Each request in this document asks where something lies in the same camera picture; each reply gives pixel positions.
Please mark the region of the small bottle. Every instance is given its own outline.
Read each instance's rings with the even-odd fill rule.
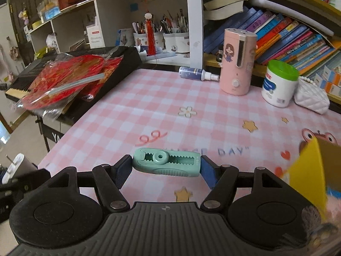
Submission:
[[[221,60],[223,59],[223,49],[224,49],[224,46],[222,44],[219,45],[219,50],[218,50],[218,54],[217,56],[215,57],[215,60],[218,62],[218,63],[221,63]]]
[[[219,75],[212,74],[211,72],[206,72],[203,69],[199,68],[190,68],[190,67],[185,67],[181,66],[179,68],[179,73],[181,78],[187,78],[187,79],[192,79],[192,80],[198,80],[198,81],[203,81],[203,80],[212,80],[212,81],[219,81]]]

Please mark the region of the plush toy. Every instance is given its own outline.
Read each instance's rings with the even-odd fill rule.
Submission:
[[[19,12],[18,17],[24,20],[25,25],[28,25],[30,23],[30,20],[28,19],[27,10],[25,8],[21,12]]]

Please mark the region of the red heart print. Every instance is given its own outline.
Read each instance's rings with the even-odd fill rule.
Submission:
[[[281,152],[281,156],[283,159],[290,161],[290,152],[288,150]]]

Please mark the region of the white bag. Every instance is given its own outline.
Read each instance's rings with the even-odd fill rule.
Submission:
[[[326,91],[319,88],[312,80],[301,76],[298,78],[294,101],[297,105],[320,114],[326,113],[330,105]]]

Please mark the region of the pink humidifier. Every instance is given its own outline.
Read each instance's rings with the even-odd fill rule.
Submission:
[[[245,95],[251,83],[257,35],[225,29],[220,88],[228,94]]]

